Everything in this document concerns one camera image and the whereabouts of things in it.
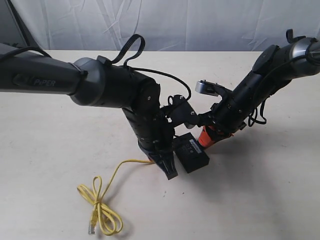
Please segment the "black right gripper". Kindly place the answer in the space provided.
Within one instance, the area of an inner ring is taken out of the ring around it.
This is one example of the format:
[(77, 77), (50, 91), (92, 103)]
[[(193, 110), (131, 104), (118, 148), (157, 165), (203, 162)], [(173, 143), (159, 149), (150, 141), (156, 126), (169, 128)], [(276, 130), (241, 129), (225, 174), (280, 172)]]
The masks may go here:
[(221, 101), (212, 105), (207, 112), (211, 116), (211, 124), (203, 126), (198, 143), (207, 149), (212, 145), (233, 136), (244, 124), (245, 119), (254, 110), (254, 87), (236, 87), (230, 90), (226, 87), (215, 87), (222, 97)]

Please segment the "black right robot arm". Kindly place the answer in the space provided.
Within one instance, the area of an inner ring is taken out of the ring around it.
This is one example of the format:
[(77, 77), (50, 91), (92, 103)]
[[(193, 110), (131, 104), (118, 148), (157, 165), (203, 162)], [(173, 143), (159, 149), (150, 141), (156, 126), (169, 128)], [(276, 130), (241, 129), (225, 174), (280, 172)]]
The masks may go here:
[(287, 37), (288, 45), (271, 45), (255, 61), (250, 72), (233, 89), (206, 80), (196, 83), (196, 92), (221, 96), (210, 111), (200, 114), (198, 138), (203, 148), (230, 138), (238, 130), (254, 124), (265, 125), (266, 100), (293, 79), (320, 72), (320, 41), (314, 37)]

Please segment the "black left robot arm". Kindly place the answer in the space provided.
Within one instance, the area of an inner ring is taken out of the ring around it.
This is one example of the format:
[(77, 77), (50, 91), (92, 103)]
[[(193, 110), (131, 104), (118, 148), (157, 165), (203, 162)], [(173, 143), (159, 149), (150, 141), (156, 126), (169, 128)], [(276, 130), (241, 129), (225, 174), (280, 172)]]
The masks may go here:
[(36, 47), (0, 46), (2, 92), (68, 95), (80, 106), (122, 109), (139, 148), (168, 179), (177, 176), (175, 130), (160, 107), (161, 87), (142, 73), (102, 56), (63, 62)]

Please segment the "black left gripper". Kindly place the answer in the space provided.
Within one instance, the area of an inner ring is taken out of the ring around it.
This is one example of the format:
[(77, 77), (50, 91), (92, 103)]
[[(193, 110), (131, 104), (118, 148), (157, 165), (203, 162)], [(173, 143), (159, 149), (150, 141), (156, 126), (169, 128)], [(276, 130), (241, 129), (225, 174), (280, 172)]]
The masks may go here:
[(164, 172), (168, 180), (175, 178), (178, 173), (174, 163), (174, 128), (162, 116), (143, 116), (139, 120), (141, 122), (138, 130), (140, 149)]

